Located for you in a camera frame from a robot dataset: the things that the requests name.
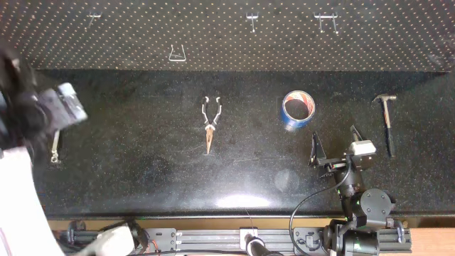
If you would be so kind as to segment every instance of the wooden floor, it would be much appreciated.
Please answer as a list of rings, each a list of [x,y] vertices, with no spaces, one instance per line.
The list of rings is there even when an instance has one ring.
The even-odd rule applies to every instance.
[[[212,219],[212,220],[138,220],[143,228],[175,228],[190,229],[237,229],[251,226],[250,219]],[[287,228],[289,220],[282,219],[252,219],[255,227],[261,229]],[[50,220],[52,230],[65,230],[70,221]],[[118,220],[87,220],[88,230],[99,230]],[[330,219],[296,219],[294,226],[321,227],[328,225]],[[412,228],[412,256],[453,256],[455,255],[455,228]],[[384,254],[387,256],[404,256],[403,254]]]

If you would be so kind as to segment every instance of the pegboard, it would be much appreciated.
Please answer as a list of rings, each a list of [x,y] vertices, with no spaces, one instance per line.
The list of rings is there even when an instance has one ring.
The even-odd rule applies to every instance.
[[[0,34],[38,69],[450,71],[454,16],[442,0],[5,0]]]

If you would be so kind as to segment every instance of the blue tape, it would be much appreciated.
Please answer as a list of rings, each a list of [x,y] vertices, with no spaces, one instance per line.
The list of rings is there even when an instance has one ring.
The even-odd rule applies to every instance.
[[[296,119],[296,118],[291,117],[291,115],[286,110],[286,102],[288,102],[290,100],[302,101],[308,108],[308,113],[309,113],[308,117],[306,117],[305,119]],[[314,104],[314,100],[308,93],[301,91],[301,90],[295,90],[295,91],[288,93],[283,99],[282,109],[281,109],[282,119],[286,125],[285,129],[288,131],[295,131],[299,128],[304,127],[306,124],[308,124],[311,121],[311,118],[313,118],[315,111],[316,111],[316,106]]]

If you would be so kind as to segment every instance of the pliers handle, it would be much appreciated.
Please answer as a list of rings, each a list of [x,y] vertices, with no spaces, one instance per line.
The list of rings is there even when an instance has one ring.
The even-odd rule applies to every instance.
[[[204,119],[205,119],[205,122],[204,124],[206,125],[205,126],[205,129],[208,129],[209,127],[212,128],[213,130],[215,130],[215,125],[217,124],[217,121],[220,119],[220,115],[221,115],[221,101],[220,101],[220,97],[217,97],[216,98],[216,102],[218,104],[218,111],[215,115],[215,118],[213,119],[213,121],[210,123],[210,121],[208,121],[208,118],[207,118],[207,112],[205,111],[206,108],[207,108],[207,104],[208,104],[208,97],[205,96],[205,99],[203,100],[202,102],[202,114],[204,115]]]

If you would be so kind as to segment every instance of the black tabletop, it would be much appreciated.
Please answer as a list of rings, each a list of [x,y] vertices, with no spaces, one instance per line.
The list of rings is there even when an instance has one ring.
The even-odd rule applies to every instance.
[[[89,119],[62,132],[61,163],[36,155],[36,189],[49,218],[289,215],[332,186],[308,167],[311,133],[329,158],[351,143],[354,124],[377,148],[368,188],[397,199],[395,215],[455,213],[455,88],[436,73],[240,73],[41,70],[42,85],[74,85]],[[292,90],[316,103],[311,122],[284,129],[279,108]],[[387,156],[380,93],[396,94],[390,116],[397,157]],[[223,112],[205,148],[201,101]],[[312,198],[305,216],[341,215],[335,191]]]

